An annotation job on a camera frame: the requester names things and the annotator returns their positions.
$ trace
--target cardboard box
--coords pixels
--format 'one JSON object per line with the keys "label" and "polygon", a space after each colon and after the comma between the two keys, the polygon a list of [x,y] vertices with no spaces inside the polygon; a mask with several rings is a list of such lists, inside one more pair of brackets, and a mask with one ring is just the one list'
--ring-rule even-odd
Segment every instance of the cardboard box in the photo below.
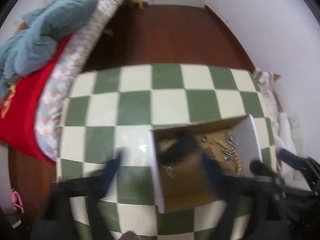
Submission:
{"label": "cardboard box", "polygon": [[[160,213],[185,210],[217,200],[217,197],[209,190],[204,171],[201,168],[199,152],[190,153],[174,167],[174,178],[168,176],[166,170],[157,163],[160,142],[175,140],[177,133],[184,130],[191,131],[196,138],[200,138],[202,135],[206,135],[208,138],[210,136],[222,138],[225,131],[232,133],[237,143],[236,152],[242,163],[241,176],[252,177],[249,169],[250,161],[253,159],[262,160],[257,131],[251,115],[151,130],[149,152],[155,203]],[[214,150],[220,151],[220,146],[215,146]],[[233,169],[232,166],[223,166],[225,164],[221,162],[223,169]]]}

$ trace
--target green and white checkered tablecloth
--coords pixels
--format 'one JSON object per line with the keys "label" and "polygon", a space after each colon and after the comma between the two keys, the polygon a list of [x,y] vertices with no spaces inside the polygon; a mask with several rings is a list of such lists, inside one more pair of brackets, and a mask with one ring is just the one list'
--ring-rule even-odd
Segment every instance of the green and white checkered tablecloth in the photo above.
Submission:
{"label": "green and white checkered tablecloth", "polygon": [[[247,71],[206,65],[153,64],[79,75],[61,118],[57,176],[86,176],[112,159],[127,158],[100,207],[115,238],[128,230],[140,239],[205,240],[225,204],[216,201],[169,214],[157,213],[146,133],[153,126],[252,114],[263,162],[275,168],[270,119],[259,86]],[[83,197],[71,199],[83,239],[90,239]],[[232,239],[241,237],[250,201],[243,199]]]}

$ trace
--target dark brown floor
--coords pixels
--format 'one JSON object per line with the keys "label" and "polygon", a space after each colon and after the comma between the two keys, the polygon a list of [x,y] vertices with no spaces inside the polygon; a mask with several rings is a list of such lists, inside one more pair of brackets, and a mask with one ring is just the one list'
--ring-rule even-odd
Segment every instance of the dark brown floor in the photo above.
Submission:
{"label": "dark brown floor", "polygon": [[[238,41],[210,11],[183,6],[120,8],[85,70],[143,63],[195,63],[253,71]],[[9,149],[11,186],[20,192],[33,221],[54,181],[55,168]]]}

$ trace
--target teal fabric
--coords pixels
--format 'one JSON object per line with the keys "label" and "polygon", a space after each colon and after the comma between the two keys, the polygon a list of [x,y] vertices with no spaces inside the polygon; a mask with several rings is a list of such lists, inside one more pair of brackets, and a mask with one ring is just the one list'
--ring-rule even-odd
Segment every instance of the teal fabric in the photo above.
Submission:
{"label": "teal fabric", "polygon": [[26,77],[44,67],[58,41],[88,22],[97,3],[98,0],[56,0],[27,14],[29,29],[19,31],[0,47],[0,103],[19,76]]}

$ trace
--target red blanket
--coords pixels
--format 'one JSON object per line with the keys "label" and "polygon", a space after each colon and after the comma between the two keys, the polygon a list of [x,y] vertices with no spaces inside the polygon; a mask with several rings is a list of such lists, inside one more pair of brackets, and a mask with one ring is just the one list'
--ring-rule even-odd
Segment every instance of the red blanket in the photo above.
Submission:
{"label": "red blanket", "polygon": [[42,91],[70,38],[71,35],[59,42],[55,55],[42,70],[19,81],[8,112],[0,118],[0,141],[23,154],[42,159],[52,165],[55,165],[55,162],[43,154],[36,142],[34,122]]}

